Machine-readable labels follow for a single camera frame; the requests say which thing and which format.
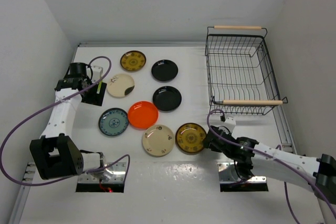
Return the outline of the green plate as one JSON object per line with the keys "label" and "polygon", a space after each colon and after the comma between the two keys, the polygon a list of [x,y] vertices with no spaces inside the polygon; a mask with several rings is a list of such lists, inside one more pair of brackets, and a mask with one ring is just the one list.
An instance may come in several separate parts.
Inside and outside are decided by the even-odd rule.
{"label": "green plate", "polygon": [[100,90],[101,90],[101,86],[102,86],[102,81],[100,81],[97,85],[97,94],[100,94]]}

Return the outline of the yellow patterned plate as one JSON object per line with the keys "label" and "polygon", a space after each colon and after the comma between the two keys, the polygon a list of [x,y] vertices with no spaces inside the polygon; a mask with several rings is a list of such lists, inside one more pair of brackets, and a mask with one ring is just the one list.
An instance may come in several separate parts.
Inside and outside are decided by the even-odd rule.
{"label": "yellow patterned plate", "polygon": [[132,50],[124,53],[120,59],[120,65],[125,71],[135,72],[141,70],[146,64],[146,56],[143,52]]}
{"label": "yellow patterned plate", "polygon": [[205,137],[206,131],[202,126],[196,123],[185,123],[177,129],[175,143],[182,152],[195,155],[204,149]]}

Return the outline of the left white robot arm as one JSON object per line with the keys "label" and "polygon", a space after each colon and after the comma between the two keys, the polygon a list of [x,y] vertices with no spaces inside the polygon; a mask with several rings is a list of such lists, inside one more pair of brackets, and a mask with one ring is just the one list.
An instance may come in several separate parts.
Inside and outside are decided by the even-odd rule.
{"label": "left white robot arm", "polygon": [[72,140],[72,128],[81,103],[102,106],[106,83],[103,68],[76,62],[55,87],[55,102],[41,136],[29,149],[42,179],[81,175],[103,167],[103,153],[81,151]]}

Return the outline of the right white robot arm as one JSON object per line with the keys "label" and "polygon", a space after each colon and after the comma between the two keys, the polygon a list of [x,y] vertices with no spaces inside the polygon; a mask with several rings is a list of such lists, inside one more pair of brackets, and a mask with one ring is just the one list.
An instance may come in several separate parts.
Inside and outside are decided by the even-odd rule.
{"label": "right white robot arm", "polygon": [[215,126],[210,126],[203,146],[235,162],[232,174],[235,180],[264,176],[304,188],[319,199],[335,204],[335,158],[331,155],[296,155],[252,138],[233,138]]}

